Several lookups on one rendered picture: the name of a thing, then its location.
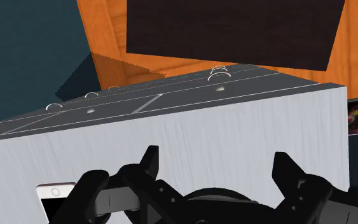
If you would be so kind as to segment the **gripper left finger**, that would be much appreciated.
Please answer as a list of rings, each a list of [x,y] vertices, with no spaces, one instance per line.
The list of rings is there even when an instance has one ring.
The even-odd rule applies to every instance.
[[[148,146],[138,164],[127,164],[110,176],[105,170],[85,172],[62,203],[50,224],[106,224],[111,215],[125,212],[132,224],[173,224],[162,204],[174,202],[161,193],[174,189],[157,180],[159,147]]]

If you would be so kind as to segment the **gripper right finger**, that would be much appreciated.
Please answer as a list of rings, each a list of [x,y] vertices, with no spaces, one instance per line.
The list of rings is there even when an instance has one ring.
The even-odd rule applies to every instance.
[[[358,224],[358,186],[340,190],[285,152],[274,154],[272,178],[284,196],[276,210],[290,224]]]

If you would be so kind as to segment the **white smartphone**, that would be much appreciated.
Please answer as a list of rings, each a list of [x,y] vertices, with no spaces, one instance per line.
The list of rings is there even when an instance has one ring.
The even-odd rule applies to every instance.
[[[75,186],[75,182],[40,184],[36,193],[46,219],[50,221]]]

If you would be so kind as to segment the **dark brown rug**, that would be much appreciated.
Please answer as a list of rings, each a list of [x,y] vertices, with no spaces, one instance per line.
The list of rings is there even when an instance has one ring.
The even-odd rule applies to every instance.
[[[127,52],[325,71],[345,0],[127,0]]]

